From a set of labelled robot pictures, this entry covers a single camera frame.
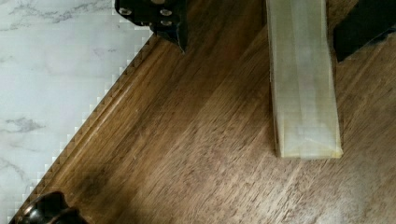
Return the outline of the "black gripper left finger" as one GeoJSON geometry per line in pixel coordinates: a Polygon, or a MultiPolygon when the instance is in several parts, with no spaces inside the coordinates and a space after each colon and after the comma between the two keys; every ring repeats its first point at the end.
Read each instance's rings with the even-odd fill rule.
{"type": "Polygon", "coordinates": [[[114,7],[124,19],[147,26],[155,35],[186,51],[187,0],[115,0],[114,7]]]}

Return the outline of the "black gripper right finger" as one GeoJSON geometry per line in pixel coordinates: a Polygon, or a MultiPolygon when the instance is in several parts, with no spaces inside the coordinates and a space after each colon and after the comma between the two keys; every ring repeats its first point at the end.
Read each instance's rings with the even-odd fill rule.
{"type": "Polygon", "coordinates": [[[359,0],[333,29],[338,62],[395,32],[396,0],[359,0]]]}

